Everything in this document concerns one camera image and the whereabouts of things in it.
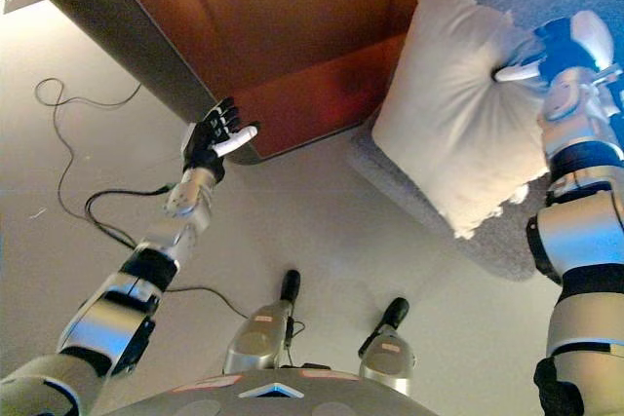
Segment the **silver robot arm segment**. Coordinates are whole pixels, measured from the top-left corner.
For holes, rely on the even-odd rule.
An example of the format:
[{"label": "silver robot arm segment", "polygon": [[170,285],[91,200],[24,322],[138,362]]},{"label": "silver robot arm segment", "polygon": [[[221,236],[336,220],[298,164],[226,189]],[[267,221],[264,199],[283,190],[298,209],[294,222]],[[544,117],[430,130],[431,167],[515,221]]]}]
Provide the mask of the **silver robot arm segment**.
[{"label": "silver robot arm segment", "polygon": [[571,26],[541,31],[551,88],[539,123],[552,184],[526,232],[537,269],[563,291],[534,380],[547,416],[624,414],[624,165],[606,87],[621,69],[605,63],[608,41]]},{"label": "silver robot arm segment", "polygon": [[257,133],[255,127],[234,132],[237,114],[226,99],[191,126],[182,147],[183,176],[164,219],[80,307],[57,354],[34,359],[0,382],[3,416],[87,414],[107,378],[135,368],[163,293],[210,224],[211,194],[224,175],[222,157]]}]

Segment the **cushion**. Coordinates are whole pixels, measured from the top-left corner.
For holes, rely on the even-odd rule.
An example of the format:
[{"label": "cushion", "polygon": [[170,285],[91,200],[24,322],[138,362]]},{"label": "cushion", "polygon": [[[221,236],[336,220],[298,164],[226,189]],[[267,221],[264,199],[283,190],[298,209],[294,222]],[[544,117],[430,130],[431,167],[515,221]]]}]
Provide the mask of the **cushion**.
[{"label": "cushion", "polygon": [[534,52],[509,14],[475,0],[418,0],[372,138],[456,237],[469,239],[546,171],[536,124],[544,90],[491,78]]}]

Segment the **electrical cord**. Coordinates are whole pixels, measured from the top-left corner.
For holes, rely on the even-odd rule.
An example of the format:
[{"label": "electrical cord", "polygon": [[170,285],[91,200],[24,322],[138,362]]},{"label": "electrical cord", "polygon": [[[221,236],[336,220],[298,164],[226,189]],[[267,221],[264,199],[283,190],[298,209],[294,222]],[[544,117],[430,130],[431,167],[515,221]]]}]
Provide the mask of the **electrical cord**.
[{"label": "electrical cord", "polygon": [[128,190],[128,189],[106,189],[100,190],[99,192],[95,192],[94,195],[87,199],[85,202],[85,218],[96,226],[102,233],[106,236],[117,241],[119,244],[126,246],[127,248],[134,250],[137,247],[137,241],[133,239],[127,232],[122,231],[121,229],[114,227],[106,223],[102,223],[99,221],[93,214],[93,203],[104,195],[131,195],[134,197],[155,197],[158,195],[166,194],[170,192],[174,186],[172,184],[166,184],[162,187],[151,190],[151,191],[142,191],[142,190]]},{"label": "electrical cord", "polygon": [[165,292],[186,292],[186,291],[207,291],[207,292],[211,292],[212,294],[215,294],[216,296],[218,296],[221,299],[221,301],[223,301],[225,303],[225,305],[232,310],[232,312],[234,312],[235,314],[239,315],[240,317],[242,317],[245,320],[249,318],[249,316],[246,316],[241,311],[236,309],[232,305],[231,301],[227,297],[225,297],[225,294],[223,294],[222,292],[219,292],[216,289],[214,289],[212,287],[209,287],[209,286],[170,287]]},{"label": "electrical cord", "polygon": [[[55,99],[55,102],[49,102],[46,101],[45,99],[43,99],[40,95],[41,93],[41,87],[43,87],[44,85],[46,85],[47,83],[57,83],[59,88],[58,88],[58,94],[57,94],[57,98]],[[60,178],[58,179],[58,183],[57,183],[57,201],[58,204],[60,205],[60,207],[62,208],[62,210],[67,213],[68,215],[70,215],[73,218],[76,219],[82,219],[88,223],[92,223],[86,216],[82,216],[74,211],[72,211],[66,204],[65,201],[62,197],[62,184],[65,181],[65,178],[67,177],[67,173],[69,172],[69,169],[72,167],[72,165],[74,164],[74,160],[75,160],[75,151],[73,149],[73,147],[69,144],[69,142],[65,139],[65,137],[63,136],[63,134],[60,132],[60,127],[59,127],[59,108],[61,106],[64,106],[65,104],[69,104],[70,102],[83,102],[83,103],[87,103],[93,106],[98,106],[98,107],[113,107],[113,108],[119,108],[125,104],[127,104],[128,102],[130,102],[131,99],[133,99],[138,91],[140,90],[141,84],[138,84],[135,88],[135,90],[125,99],[118,101],[118,102],[111,102],[111,103],[107,103],[107,102],[100,102],[100,101],[95,101],[93,99],[89,99],[87,97],[82,97],[82,96],[73,96],[70,97],[68,99],[62,99],[62,94],[65,90],[65,84],[64,82],[56,77],[50,77],[50,78],[46,78],[44,80],[41,80],[34,89],[34,95],[35,95],[35,99],[37,100],[37,102],[39,102],[40,104],[46,106],[46,107],[53,107],[53,113],[52,113],[52,125],[54,127],[55,130],[55,134],[57,135],[58,140],[62,143],[62,145],[65,147],[65,149],[67,150],[67,152],[69,153],[69,161],[67,162],[67,164],[65,165],[65,168],[63,169]],[[100,229],[101,231],[105,232],[107,235],[111,236],[113,239],[115,239],[115,241],[120,242],[121,244],[123,244],[124,246],[127,246],[128,248],[133,248],[130,247],[130,244],[133,243],[132,237],[126,233],[125,231],[112,226],[110,224],[107,223],[102,223],[99,222],[98,229]]]}]

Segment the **gray upholstered chair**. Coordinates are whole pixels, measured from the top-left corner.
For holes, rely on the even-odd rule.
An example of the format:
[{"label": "gray upholstered chair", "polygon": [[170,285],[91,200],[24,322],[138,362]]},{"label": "gray upholstered chair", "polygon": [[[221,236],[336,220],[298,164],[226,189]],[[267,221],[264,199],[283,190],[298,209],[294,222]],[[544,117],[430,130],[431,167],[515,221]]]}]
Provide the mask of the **gray upholstered chair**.
[{"label": "gray upholstered chair", "polygon": [[[579,10],[593,10],[608,24],[616,44],[615,59],[624,63],[624,0],[477,0],[499,11],[511,10],[518,26],[532,30]],[[371,128],[376,116],[362,125],[352,139],[349,163],[370,183],[410,213],[432,233],[453,239],[444,219],[429,204],[413,182],[374,144]],[[491,273],[523,280],[534,271],[527,246],[527,220],[543,206],[548,175],[533,181],[524,203],[503,205],[503,215],[486,220],[470,241],[457,240],[456,246]]]}]

